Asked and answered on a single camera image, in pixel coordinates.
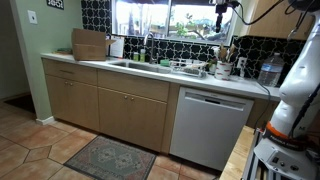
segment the kitchen sink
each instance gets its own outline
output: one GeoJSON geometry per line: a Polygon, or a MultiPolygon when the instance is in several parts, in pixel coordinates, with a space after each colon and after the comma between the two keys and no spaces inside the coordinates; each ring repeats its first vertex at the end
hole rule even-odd
{"type": "Polygon", "coordinates": [[[149,71],[149,72],[156,72],[160,74],[169,74],[171,73],[170,68],[165,68],[165,67],[158,67],[156,65],[150,65],[150,64],[138,64],[138,63],[132,63],[132,62],[117,62],[113,63],[111,65],[115,66],[121,66],[121,67],[126,67],[126,68],[131,68],[131,69],[138,69],[142,71],[149,71]]]}

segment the dishwasher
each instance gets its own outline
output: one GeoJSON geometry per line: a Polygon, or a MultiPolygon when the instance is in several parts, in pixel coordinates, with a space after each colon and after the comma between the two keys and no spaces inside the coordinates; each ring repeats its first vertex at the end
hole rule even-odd
{"type": "Polygon", "coordinates": [[[181,87],[170,154],[222,171],[252,100],[181,87]]]}

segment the bottle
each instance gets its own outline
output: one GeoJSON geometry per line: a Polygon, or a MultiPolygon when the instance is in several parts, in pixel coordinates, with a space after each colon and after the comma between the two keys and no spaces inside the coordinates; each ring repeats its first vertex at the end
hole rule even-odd
{"type": "Polygon", "coordinates": [[[134,61],[139,61],[139,53],[138,52],[134,52],[133,53],[133,60],[134,61]]]}
{"type": "Polygon", "coordinates": [[[140,50],[140,61],[141,62],[145,62],[146,60],[146,50],[145,49],[141,49],[140,50]]]}
{"type": "Polygon", "coordinates": [[[274,56],[267,58],[259,74],[258,82],[264,86],[274,87],[280,78],[284,62],[280,53],[274,53],[274,56]]]}

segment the white countertop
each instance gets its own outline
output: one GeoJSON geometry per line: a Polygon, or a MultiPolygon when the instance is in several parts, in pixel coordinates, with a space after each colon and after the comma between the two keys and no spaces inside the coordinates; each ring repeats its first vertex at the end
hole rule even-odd
{"type": "MultiPolygon", "coordinates": [[[[195,88],[204,88],[214,91],[220,91],[225,93],[231,93],[235,95],[248,96],[252,98],[268,99],[268,94],[257,82],[250,79],[241,79],[238,76],[232,76],[230,81],[222,81],[215,79],[212,75],[207,75],[204,79],[197,77],[190,77],[179,74],[160,74],[149,71],[137,70],[132,68],[126,68],[121,66],[112,65],[112,63],[119,61],[129,61],[117,58],[106,58],[106,61],[76,61],[72,55],[58,55],[52,53],[43,53],[41,57],[53,59],[57,61],[79,64],[98,69],[105,69],[114,72],[132,74],[141,77],[147,77],[152,79],[158,79],[162,81],[168,81],[178,83],[181,85],[192,86],[195,88]]],[[[280,101],[279,88],[267,87],[271,94],[271,100],[280,101]]]]}

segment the light switch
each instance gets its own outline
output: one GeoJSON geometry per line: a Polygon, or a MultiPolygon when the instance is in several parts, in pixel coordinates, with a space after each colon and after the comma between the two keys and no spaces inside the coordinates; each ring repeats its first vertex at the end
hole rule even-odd
{"type": "Polygon", "coordinates": [[[36,12],[28,10],[28,16],[31,24],[38,24],[36,12]]]}

